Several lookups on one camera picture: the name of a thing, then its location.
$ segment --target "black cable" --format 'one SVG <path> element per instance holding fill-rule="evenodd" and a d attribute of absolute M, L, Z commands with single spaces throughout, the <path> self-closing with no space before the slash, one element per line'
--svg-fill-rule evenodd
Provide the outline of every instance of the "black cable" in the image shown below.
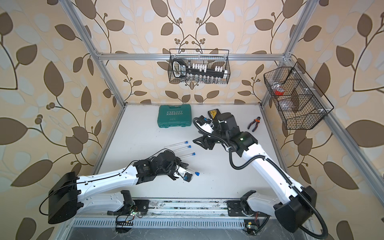
<path fill-rule="evenodd" d="M 260 225 L 260 227 L 254 232 L 255 235 L 256 235 L 258 232 L 260 232 L 260 231 L 262 230 L 262 228 L 266 225 L 266 222 L 268 222 L 268 220 L 269 220 L 270 217 L 271 217 L 271 216 L 268 215 L 268 216 L 264 219 L 264 221 L 263 221 L 263 223 Z"/>
<path fill-rule="evenodd" d="M 204 119 L 201 119 L 201 118 L 194 118 L 193 119 L 193 124 L 195 125 L 195 127 L 200 130 L 201 132 L 203 132 L 205 135 L 208 135 L 210 137 L 213 137 L 213 138 L 216 138 L 217 140 L 219 140 L 221 143 L 223 143 L 224 145 L 226 145 L 227 147 L 230 147 L 229 144 L 227 143 L 226 140 L 222 139 L 221 137 L 219 136 L 216 136 L 216 135 L 213 135 L 212 133 L 209 133 L 205 130 L 203 130 L 199 124 L 196 122 L 196 121 L 201 121 L 201 122 L 205 122 L 205 123 L 210 123 L 209 121 L 206 121 Z M 249 159 L 248 161 L 246 161 L 243 165 L 241 166 L 236 166 L 235 164 L 233 164 L 233 160 L 232 160 L 232 147 L 228 149 L 229 151 L 229 164 L 231 165 L 232 168 L 236 169 L 236 170 L 241 170 L 243 168 L 245 168 L 246 166 L 248 166 L 249 164 L 251 164 L 251 162 L 253 160 L 255 160 L 256 158 L 251 158 Z"/>
<path fill-rule="evenodd" d="M 221 137 L 218 137 L 218 136 L 215 136 L 207 131 L 204 131 L 198 124 L 196 121 L 201 121 L 201 122 L 205 122 L 205 123 L 210 123 L 209 121 L 206 121 L 204 119 L 201 119 L 201 118 L 194 118 L 193 119 L 193 123 L 195 125 L 195 127 L 202 131 L 204 134 L 208 135 L 208 136 L 211 136 L 211 137 L 214 137 L 216 139 L 218 139 L 220 142 L 222 142 L 223 144 L 225 144 L 227 147 L 229 147 L 229 144 L 224 140 L 222 139 Z M 289 179 L 289 177 L 284 173 L 284 171 L 279 167 L 277 166 L 277 164 L 275 162 L 273 162 L 271 159 L 269 158 L 266 158 L 264 155 L 256 155 L 256 156 L 253 156 L 251 157 L 248 161 L 246 161 L 243 165 L 241 166 L 235 166 L 233 164 L 233 161 L 232 161 L 232 148 L 229 148 L 229 163 L 231 164 L 231 167 L 236 169 L 236 170 L 240 170 L 240 169 L 243 169 L 245 168 L 246 166 L 248 166 L 253 160 L 257 159 L 257 158 L 262 158 L 263 160 L 266 160 L 267 162 L 269 162 L 280 174 L 281 176 L 283 176 L 283 178 L 286 180 L 286 182 L 292 186 L 292 181 Z M 325 221 L 324 219 L 322 218 L 322 216 L 320 215 L 320 213 L 316 210 L 315 207 L 312 206 L 312 204 L 309 202 L 309 200 L 299 191 L 299 189 L 297 189 L 297 187 L 295 186 L 292 186 L 293 190 L 299 195 L 299 197 L 301 199 L 304 200 L 304 202 L 306 203 L 306 205 L 313 211 L 313 213 L 315 214 L 315 216 L 317 217 L 317 219 L 319 220 L 320 224 L 321 224 L 321 227 L 323 228 L 323 232 L 322 234 L 315 234 L 311 231 L 309 231 L 308 229 L 304 228 L 303 226 L 300 226 L 300 229 L 303 230 L 306 234 L 310 235 L 311 237 L 314 237 L 314 238 L 317 238 L 317 239 L 326 239 L 328 237 L 328 228 L 327 228 L 327 225 L 325 224 Z"/>

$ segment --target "black wire basket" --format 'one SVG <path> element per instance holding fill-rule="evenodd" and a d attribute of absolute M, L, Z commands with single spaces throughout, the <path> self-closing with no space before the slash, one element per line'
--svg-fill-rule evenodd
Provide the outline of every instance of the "black wire basket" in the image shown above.
<path fill-rule="evenodd" d="M 285 128 L 290 130 L 313 129 L 334 108 L 312 78 L 313 87 L 305 83 L 301 69 L 296 63 L 294 67 L 280 67 L 264 74 L 265 86 Z M 329 106 L 324 106 L 313 91 L 324 96 Z"/>
<path fill-rule="evenodd" d="M 169 55 L 170 83 L 228 84 L 231 75 L 229 50 L 172 48 Z"/>

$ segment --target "wire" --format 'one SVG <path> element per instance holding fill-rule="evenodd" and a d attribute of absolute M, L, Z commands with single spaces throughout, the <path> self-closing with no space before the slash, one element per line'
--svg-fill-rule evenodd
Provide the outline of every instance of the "wire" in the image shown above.
<path fill-rule="evenodd" d="M 53 194 L 56 194 L 60 189 L 63 189 L 63 188 L 65 188 L 65 187 L 69 187 L 69 186 L 73 186 L 73 185 L 76 185 L 76 184 L 78 184 L 78 183 L 74 183 L 74 184 L 69 184 L 69 185 L 62 186 L 61 188 L 57 189 L 56 191 L 52 192 L 51 194 L 48 194 L 48 197 L 46 197 L 46 198 L 44 199 L 44 201 L 40 204 L 39 212 L 40 212 L 41 214 L 43 214 L 43 215 L 48 216 L 48 214 L 45 214 L 45 213 L 43 213 L 43 212 L 41 211 L 41 206 L 43 205 L 43 203 L 44 203 L 50 196 L 52 196 Z"/>
<path fill-rule="evenodd" d="M 257 217 L 259 216 L 259 212 L 256 212 L 255 214 L 255 224 L 256 224 L 256 221 L 257 221 Z"/>
<path fill-rule="evenodd" d="M 201 132 L 203 132 L 204 134 L 208 135 L 208 136 L 211 136 L 211 137 L 214 137 L 216 139 L 218 139 L 220 142 L 222 142 L 224 145 L 226 145 L 227 147 L 230 147 L 229 144 L 224 140 L 222 139 L 221 137 L 218 137 L 218 136 L 215 136 L 205 130 L 203 130 L 198 124 L 196 121 L 201 121 L 201 122 L 205 122 L 205 123 L 208 123 L 208 121 L 205 121 L 204 119 L 201 119 L 201 118 L 194 118 L 193 119 L 193 124 L 195 125 L 195 127 L 200 130 Z M 255 155 L 253 157 L 251 157 L 248 161 L 246 161 L 243 165 L 241 166 L 235 166 L 233 164 L 233 161 L 232 161 L 232 148 L 229 148 L 229 163 L 231 164 L 231 167 L 236 169 L 236 170 L 240 170 L 240 169 L 243 169 L 245 168 L 246 166 L 248 166 L 253 160 L 257 159 L 257 158 L 261 158 L 267 162 L 269 162 L 280 174 L 281 176 L 286 180 L 286 182 L 292 186 L 293 183 L 292 181 L 289 179 L 289 177 L 287 176 L 287 174 L 279 167 L 276 165 L 275 162 L 273 162 L 271 159 L 267 158 L 266 156 L 264 155 Z M 299 189 L 297 189 L 296 186 L 292 186 L 292 189 L 299 195 L 299 197 L 304 200 L 305 204 L 313 211 L 313 213 L 315 214 L 315 216 L 317 217 L 317 219 L 319 220 L 320 224 L 321 224 L 321 227 L 323 228 L 323 232 L 321 234 L 315 234 L 311 231 L 309 231 L 308 229 L 304 228 L 303 226 L 300 226 L 300 229 L 303 230 L 306 234 L 310 235 L 311 237 L 314 237 L 314 238 L 317 238 L 317 239 L 326 239 L 328 237 L 328 228 L 327 228 L 327 225 L 325 224 L 325 221 L 324 219 L 322 218 L 322 216 L 320 215 L 320 213 L 317 211 L 317 209 L 315 207 L 312 206 L 312 204 L 309 202 L 309 200 L 299 191 Z M 266 224 L 266 222 L 268 221 L 269 219 L 269 216 L 266 218 L 266 221 L 264 221 L 262 223 L 262 225 L 260 226 L 259 230 Z"/>

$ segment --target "leaf patterned wallpaper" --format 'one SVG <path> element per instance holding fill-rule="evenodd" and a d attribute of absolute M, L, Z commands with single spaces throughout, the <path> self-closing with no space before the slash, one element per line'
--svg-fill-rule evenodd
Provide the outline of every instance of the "leaf patterned wallpaper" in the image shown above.
<path fill-rule="evenodd" d="M 383 11 L 383 1 L 320 0 L 293 54 L 381 175 Z M 288 131 L 272 101 L 266 114 L 290 174 L 316 189 L 330 239 L 382 239 L 384 209 L 325 122 Z"/>
<path fill-rule="evenodd" d="M 53 237 L 40 203 L 63 174 L 91 173 L 120 111 L 57 3 L 0 1 L 2 239 Z"/>
<path fill-rule="evenodd" d="M 273 61 L 231 61 L 228 84 L 171 84 L 166 61 L 109 62 L 108 69 L 125 101 L 144 104 L 258 103 L 266 91 L 263 74 L 274 69 Z M 109 97 L 108 89 L 104 96 Z"/>
<path fill-rule="evenodd" d="M 184 48 L 231 53 L 282 53 L 305 4 L 302 0 L 74 0 L 98 51 L 164 53 Z M 106 61 L 128 103 L 257 103 L 260 80 L 274 61 L 232 61 L 229 84 L 170 84 L 166 61 Z M 104 96 L 109 98 L 105 89 Z"/>
<path fill-rule="evenodd" d="M 73 0 L 99 52 L 283 53 L 304 0 Z"/>
<path fill-rule="evenodd" d="M 302 37 L 293 59 L 330 98 L 336 116 L 383 175 L 384 2 L 318 6 Z"/>

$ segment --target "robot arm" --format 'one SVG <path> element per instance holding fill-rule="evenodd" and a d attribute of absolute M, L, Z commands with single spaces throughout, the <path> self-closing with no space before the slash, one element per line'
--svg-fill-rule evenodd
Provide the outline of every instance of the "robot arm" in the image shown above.
<path fill-rule="evenodd" d="M 102 193 L 149 182 L 159 175 L 190 182 L 194 174 L 187 166 L 173 152 L 166 150 L 157 156 L 136 161 L 132 166 L 129 164 L 126 168 L 103 174 L 77 177 L 75 172 L 69 172 L 49 192 L 48 223 L 66 221 L 86 210 L 108 210 L 111 215 L 128 214 L 134 204 L 129 191 L 112 195 Z"/>
<path fill-rule="evenodd" d="M 194 143 L 205 149 L 212 150 L 217 143 L 223 144 L 229 152 L 231 166 L 240 170 L 248 165 L 253 167 L 269 183 L 277 198 L 261 195 L 256 191 L 249 191 L 240 200 L 244 214 L 252 215 L 253 212 L 263 212 L 275 216 L 280 224 L 290 232 L 301 228 L 307 234 L 325 239 L 328 230 L 324 220 L 314 208 L 317 193 L 311 187 L 304 188 L 299 182 L 285 173 L 268 154 L 259 142 L 248 132 L 241 132 L 235 118 L 230 113 L 217 114 L 214 119 L 203 116 L 194 118 L 193 123 L 203 134 L 193 140 Z M 232 162 L 232 152 L 236 152 L 246 162 L 242 166 L 235 166 Z M 323 233 L 321 235 L 309 232 L 301 225 L 315 214 L 319 219 Z"/>

